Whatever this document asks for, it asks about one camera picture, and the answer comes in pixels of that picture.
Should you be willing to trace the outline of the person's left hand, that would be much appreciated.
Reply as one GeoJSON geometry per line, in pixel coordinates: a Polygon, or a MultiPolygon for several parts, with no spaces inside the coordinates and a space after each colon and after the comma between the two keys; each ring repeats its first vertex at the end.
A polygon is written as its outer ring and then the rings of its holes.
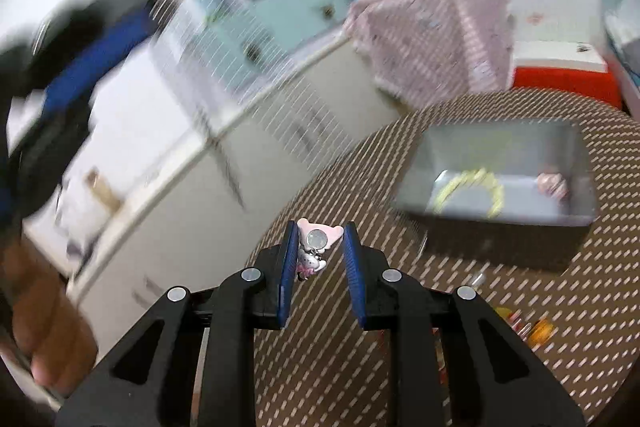
{"type": "Polygon", "coordinates": [[[1,254],[1,280],[11,296],[14,343],[1,341],[1,355],[13,350],[30,361],[35,382],[67,397],[91,372],[98,346],[85,317],[67,298],[48,260],[21,237],[1,254]]]}

